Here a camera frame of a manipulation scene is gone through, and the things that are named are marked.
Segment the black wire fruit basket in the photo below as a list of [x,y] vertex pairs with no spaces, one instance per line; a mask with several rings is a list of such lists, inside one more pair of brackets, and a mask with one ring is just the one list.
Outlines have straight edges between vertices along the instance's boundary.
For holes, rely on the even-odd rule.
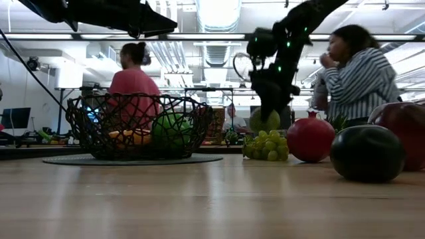
[[68,100],[80,146],[101,160],[184,159],[201,146],[213,110],[189,97],[106,94]]

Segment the woman in pink shirt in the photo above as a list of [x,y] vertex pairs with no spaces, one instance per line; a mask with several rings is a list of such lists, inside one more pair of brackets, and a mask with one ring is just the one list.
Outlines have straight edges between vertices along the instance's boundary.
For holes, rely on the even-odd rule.
[[[120,58],[123,70],[115,73],[112,78],[112,83],[108,90],[109,94],[141,92],[150,96],[161,95],[156,83],[141,69],[141,66],[151,63],[146,43],[125,44],[121,49]],[[117,110],[116,113],[121,115],[123,124],[127,124],[129,127],[134,127],[134,124],[137,124],[140,128],[147,128],[146,116],[152,118],[159,113],[159,104],[148,97],[134,98],[131,102],[125,103],[125,107],[122,110],[116,108],[119,104],[117,100],[110,99],[108,103],[111,106],[111,110],[115,109]]]

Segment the red fruit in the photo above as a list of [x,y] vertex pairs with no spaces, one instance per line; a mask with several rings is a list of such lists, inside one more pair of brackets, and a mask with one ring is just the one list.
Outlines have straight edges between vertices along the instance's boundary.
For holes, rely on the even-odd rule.
[[317,119],[315,112],[297,120],[288,130],[290,153],[307,163],[317,163],[329,156],[335,130],[325,120]]
[[401,140],[407,153],[405,171],[425,168],[425,106],[411,102],[385,104],[372,112],[369,123],[391,130]]

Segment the black robotic arm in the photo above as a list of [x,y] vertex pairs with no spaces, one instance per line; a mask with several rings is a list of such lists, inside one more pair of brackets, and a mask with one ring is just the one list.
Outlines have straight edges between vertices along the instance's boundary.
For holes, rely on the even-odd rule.
[[128,32],[139,38],[172,33],[177,23],[156,13],[140,0],[19,0],[32,12],[51,23],[68,24],[73,31],[78,23]]
[[[281,112],[298,96],[300,89],[292,85],[298,62],[305,45],[313,45],[309,35],[325,18],[348,0],[309,0],[294,7],[288,15],[273,25],[272,29],[258,28],[246,47],[253,71],[250,72],[251,89],[261,99],[262,120],[267,120],[273,110]],[[275,62],[264,69],[267,57],[276,54]],[[262,68],[256,69],[256,62]]]

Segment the round placemat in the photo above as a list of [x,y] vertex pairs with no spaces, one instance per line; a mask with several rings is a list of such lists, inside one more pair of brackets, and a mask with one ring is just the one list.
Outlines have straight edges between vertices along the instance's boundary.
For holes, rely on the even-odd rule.
[[143,161],[110,161],[96,159],[91,155],[69,155],[43,158],[43,163],[55,165],[91,165],[91,166],[145,166],[145,165],[175,165],[184,163],[206,163],[223,159],[221,155],[192,154],[187,159],[158,159]]

